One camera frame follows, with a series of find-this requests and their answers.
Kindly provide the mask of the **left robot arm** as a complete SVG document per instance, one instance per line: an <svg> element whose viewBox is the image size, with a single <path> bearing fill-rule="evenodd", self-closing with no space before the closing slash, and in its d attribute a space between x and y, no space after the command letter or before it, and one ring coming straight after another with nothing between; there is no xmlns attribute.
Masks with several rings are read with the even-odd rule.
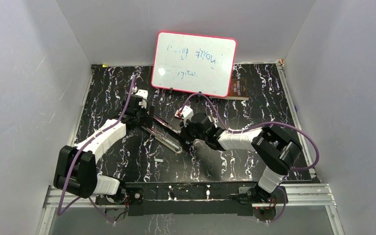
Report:
<svg viewBox="0 0 376 235"><path fill-rule="evenodd" d="M59 152L53 185L57 189L81 198L92 195L107 195L115 204L124 202L127 191L124 181L99 175L96 169L98 160L119 140L136 127L151 127L154 106L147 103L141 94L130 96L124 102L123 114L108 119L90 137L75 146L65 145Z"/></svg>

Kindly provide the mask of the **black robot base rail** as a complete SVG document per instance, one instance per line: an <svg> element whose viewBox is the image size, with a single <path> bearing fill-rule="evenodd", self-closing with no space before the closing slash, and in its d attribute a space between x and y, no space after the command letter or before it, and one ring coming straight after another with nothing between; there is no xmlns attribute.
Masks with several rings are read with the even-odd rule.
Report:
<svg viewBox="0 0 376 235"><path fill-rule="evenodd" d="M257 182L128 182L119 187L120 200L99 196L96 203L109 209L128 206L130 216L152 214L236 214L273 219L276 207L288 203L285 187L271 194Z"/></svg>

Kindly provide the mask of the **pink framed whiteboard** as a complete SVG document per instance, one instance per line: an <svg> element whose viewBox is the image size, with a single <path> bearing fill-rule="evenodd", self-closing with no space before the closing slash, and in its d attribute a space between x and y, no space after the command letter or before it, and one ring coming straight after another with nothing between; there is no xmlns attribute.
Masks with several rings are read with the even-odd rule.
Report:
<svg viewBox="0 0 376 235"><path fill-rule="evenodd" d="M226 97L236 49L234 38L161 31L157 36L151 85Z"/></svg>

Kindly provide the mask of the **brown Three Days book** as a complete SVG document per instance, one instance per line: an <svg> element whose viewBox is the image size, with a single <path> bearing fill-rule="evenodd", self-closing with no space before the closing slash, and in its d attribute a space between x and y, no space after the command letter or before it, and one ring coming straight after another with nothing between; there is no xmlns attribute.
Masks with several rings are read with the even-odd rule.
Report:
<svg viewBox="0 0 376 235"><path fill-rule="evenodd" d="M226 97L230 100L248 100L247 80L245 79L231 79L230 90Z"/></svg>

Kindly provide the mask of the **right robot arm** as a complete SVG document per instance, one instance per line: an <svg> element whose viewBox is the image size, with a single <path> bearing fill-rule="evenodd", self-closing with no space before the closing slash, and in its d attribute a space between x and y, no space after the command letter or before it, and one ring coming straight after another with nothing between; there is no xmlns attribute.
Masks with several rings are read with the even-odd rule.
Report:
<svg viewBox="0 0 376 235"><path fill-rule="evenodd" d="M203 140L213 150L242 149L260 156L266 167L256 186L256 196L263 203L275 197L276 187L302 151L300 142L274 123L248 131L228 130L217 127L204 113L180 113L179 117L180 135L186 141Z"/></svg>

